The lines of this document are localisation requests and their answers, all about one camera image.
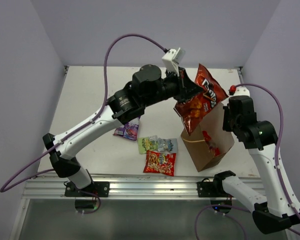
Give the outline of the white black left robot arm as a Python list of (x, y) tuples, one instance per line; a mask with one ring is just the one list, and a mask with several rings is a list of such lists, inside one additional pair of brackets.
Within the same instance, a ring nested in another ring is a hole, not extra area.
[(43, 136), (53, 170), (60, 178), (72, 182), (82, 196), (91, 195), (94, 183), (76, 159), (77, 153), (107, 132), (142, 116), (149, 106), (170, 98), (185, 103), (202, 92), (203, 88), (189, 78), (183, 67), (176, 72), (167, 71), (162, 78), (158, 66), (142, 66), (96, 113), (64, 133)]

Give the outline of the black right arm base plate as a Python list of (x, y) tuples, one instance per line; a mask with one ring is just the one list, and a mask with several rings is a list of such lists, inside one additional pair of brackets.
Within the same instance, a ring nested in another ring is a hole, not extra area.
[(196, 183), (197, 195), (199, 198), (217, 198), (220, 196), (210, 178), (204, 178)]

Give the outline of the brown paper bag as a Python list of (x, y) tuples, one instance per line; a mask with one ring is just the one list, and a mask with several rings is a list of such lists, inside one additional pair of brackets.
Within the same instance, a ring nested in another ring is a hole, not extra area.
[(219, 103), (189, 135), (181, 132), (181, 139), (198, 172), (215, 167), (233, 147), (231, 132), (223, 130), (224, 104)]

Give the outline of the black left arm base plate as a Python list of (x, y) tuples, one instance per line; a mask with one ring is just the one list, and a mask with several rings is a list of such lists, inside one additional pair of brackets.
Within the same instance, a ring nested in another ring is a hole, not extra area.
[(94, 181), (83, 189), (76, 188), (75, 184), (71, 181), (63, 183), (65, 186), (65, 197), (94, 197), (97, 195), (100, 198), (107, 198), (110, 191), (110, 183), (108, 181)]

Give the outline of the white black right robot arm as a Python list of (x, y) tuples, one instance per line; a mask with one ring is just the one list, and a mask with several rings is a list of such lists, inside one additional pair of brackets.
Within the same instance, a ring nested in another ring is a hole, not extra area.
[(232, 96), (223, 107), (223, 130), (235, 134), (252, 157), (265, 195), (243, 183), (232, 171), (213, 178), (213, 192), (235, 197), (251, 213), (263, 234), (286, 230), (300, 224), (300, 202), (289, 183), (285, 168), (276, 153), (278, 136), (269, 121), (258, 121), (253, 99), (246, 95)]

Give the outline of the red Doritos chip bag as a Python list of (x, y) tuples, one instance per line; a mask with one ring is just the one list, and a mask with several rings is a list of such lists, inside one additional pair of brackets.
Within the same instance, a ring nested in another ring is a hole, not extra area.
[(194, 82), (203, 88), (203, 92), (185, 103), (176, 103), (174, 106), (174, 110), (182, 120), (184, 130), (189, 136), (203, 118), (228, 97), (225, 90), (202, 64), (198, 65)]

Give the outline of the red fruit candy bag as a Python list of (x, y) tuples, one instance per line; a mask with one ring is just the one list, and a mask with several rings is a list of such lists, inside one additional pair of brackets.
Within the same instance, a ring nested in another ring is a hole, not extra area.
[(204, 138), (205, 143), (208, 146), (209, 152), (214, 156), (217, 157), (220, 155), (220, 150), (217, 147), (216, 143), (212, 140), (211, 136), (208, 134), (207, 131), (202, 131), (202, 135)]

